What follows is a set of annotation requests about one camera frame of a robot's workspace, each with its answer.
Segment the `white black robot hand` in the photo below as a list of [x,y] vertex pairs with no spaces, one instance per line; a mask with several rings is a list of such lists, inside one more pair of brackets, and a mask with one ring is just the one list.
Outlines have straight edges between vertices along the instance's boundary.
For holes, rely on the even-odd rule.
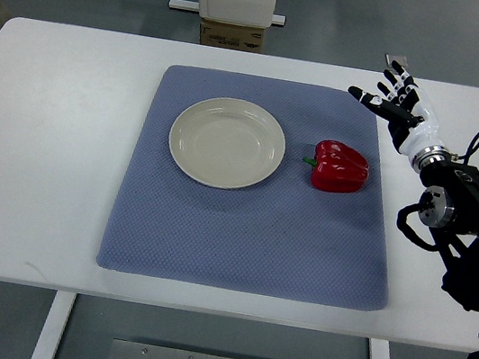
[[380,94],[370,94],[355,85],[350,95],[377,117],[388,123],[393,146],[411,163],[419,161],[425,148],[443,147],[439,138],[439,122],[426,93],[406,69],[393,63],[394,70],[383,72],[388,85],[378,83]]

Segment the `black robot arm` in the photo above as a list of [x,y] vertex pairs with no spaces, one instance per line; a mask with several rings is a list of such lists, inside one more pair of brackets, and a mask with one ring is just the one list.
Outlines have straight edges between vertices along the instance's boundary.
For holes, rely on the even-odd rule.
[[436,148],[420,162],[426,191],[398,212],[397,228],[418,247],[440,253],[442,288],[466,311],[479,312],[479,170],[468,160],[479,132],[462,156]]

